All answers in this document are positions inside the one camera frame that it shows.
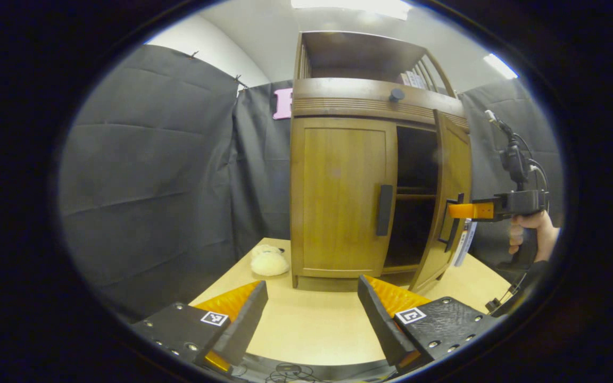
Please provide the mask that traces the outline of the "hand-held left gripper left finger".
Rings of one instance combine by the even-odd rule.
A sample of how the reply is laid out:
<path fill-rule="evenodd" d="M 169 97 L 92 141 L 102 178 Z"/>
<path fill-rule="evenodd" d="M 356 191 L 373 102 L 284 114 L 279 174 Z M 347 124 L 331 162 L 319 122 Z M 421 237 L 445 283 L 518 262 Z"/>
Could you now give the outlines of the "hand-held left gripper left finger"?
<path fill-rule="evenodd" d="M 267 301 L 266 281 L 257 280 L 197 305 L 175 302 L 131 328 L 185 363 L 230 374 L 243 360 Z"/>

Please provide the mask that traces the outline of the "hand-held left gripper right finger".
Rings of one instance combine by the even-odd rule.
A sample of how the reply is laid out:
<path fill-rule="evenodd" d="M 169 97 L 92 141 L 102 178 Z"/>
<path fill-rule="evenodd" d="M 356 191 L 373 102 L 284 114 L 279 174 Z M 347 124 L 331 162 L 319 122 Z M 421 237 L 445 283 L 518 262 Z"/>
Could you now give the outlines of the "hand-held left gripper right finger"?
<path fill-rule="evenodd" d="M 456 298 L 430 300 L 365 274 L 357 294 L 387 363 L 399 374 L 447 358 L 497 323 Z"/>

